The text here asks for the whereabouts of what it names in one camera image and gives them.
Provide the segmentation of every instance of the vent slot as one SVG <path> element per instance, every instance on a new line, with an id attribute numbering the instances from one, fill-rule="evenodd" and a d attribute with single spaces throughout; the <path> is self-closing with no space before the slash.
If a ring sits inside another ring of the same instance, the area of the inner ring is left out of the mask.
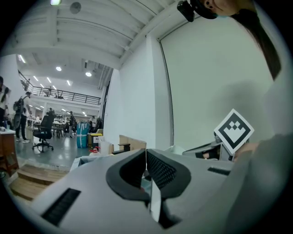
<path id="1" fill-rule="evenodd" d="M 211 171 L 211 172 L 214 172 L 214 173 L 217 173 L 217 174 L 224 175 L 224 176 L 228 176 L 230 174 L 229 170 L 221 169 L 221 168 L 210 167 L 207 170 Z"/>
<path id="2" fill-rule="evenodd" d="M 66 212 L 77 199 L 81 191 L 75 189 L 67 189 L 54 204 L 42 215 L 44 219 L 58 226 Z"/>

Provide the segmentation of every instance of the backpack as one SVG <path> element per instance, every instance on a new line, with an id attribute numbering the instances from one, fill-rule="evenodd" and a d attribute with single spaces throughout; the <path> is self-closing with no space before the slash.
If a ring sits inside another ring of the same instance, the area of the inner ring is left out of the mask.
<path id="1" fill-rule="evenodd" d="M 16 114 L 22 114 L 27 112 L 26 108 L 24 107 L 24 101 L 23 101 L 26 97 L 20 98 L 18 101 L 14 102 L 13 110 L 15 111 Z"/>

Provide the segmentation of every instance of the hair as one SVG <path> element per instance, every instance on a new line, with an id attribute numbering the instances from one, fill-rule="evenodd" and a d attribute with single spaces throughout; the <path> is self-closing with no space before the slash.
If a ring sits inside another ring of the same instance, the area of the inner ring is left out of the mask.
<path id="1" fill-rule="evenodd" d="M 4 90 L 4 94 L 3 94 L 2 98 L 1 98 L 1 103 L 5 101 L 6 95 L 8 94 L 8 92 L 9 92 L 9 89 L 6 87 L 5 90 Z"/>
<path id="2" fill-rule="evenodd" d="M 247 9 L 241 9 L 238 14 L 231 16 L 253 36 L 261 48 L 273 80 L 281 70 L 281 61 L 276 48 L 260 23 L 257 13 Z"/>

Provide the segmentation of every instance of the white wall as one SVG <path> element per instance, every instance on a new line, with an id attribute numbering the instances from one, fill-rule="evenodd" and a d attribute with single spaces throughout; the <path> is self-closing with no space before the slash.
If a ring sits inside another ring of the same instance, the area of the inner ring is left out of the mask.
<path id="1" fill-rule="evenodd" d="M 43 111 L 36 110 L 35 117 L 37 116 L 40 116 L 40 118 L 43 118 Z"/>
<path id="2" fill-rule="evenodd" d="M 270 138 L 262 97 L 272 77 L 261 50 L 233 19 L 198 18 L 162 40 L 174 114 L 174 143 L 190 149 L 214 140 L 213 130 L 236 109 Z"/>
<path id="3" fill-rule="evenodd" d="M 106 140 L 115 144 L 115 149 L 119 134 L 145 141 L 148 148 L 169 147 L 167 91 L 159 43 L 148 37 L 122 68 L 113 72 L 105 110 Z"/>
<path id="4" fill-rule="evenodd" d="M 124 132 L 121 97 L 120 74 L 114 69 L 108 91 L 103 130 L 105 139 L 114 144 L 114 150 L 119 150 L 119 135 Z"/>
<path id="5" fill-rule="evenodd" d="M 25 94 L 20 83 L 15 54 L 0 58 L 0 75 L 4 79 L 4 85 L 11 90 L 8 108 L 12 113 L 13 103 Z"/>
<path id="6" fill-rule="evenodd" d="M 155 37 L 146 38 L 148 67 L 154 79 L 156 148 L 166 149 L 172 142 L 171 99 L 163 53 Z"/>

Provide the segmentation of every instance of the black grille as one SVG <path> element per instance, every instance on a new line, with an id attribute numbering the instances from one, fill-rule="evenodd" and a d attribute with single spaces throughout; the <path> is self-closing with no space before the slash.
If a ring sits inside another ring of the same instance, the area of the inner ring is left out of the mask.
<path id="1" fill-rule="evenodd" d="M 75 189 L 67 189 L 42 217 L 57 226 L 80 193 L 81 191 Z"/>
<path id="2" fill-rule="evenodd" d="M 176 169 L 151 153 L 147 152 L 147 170 L 150 172 L 153 180 L 159 189 L 165 187 L 176 176 Z"/>

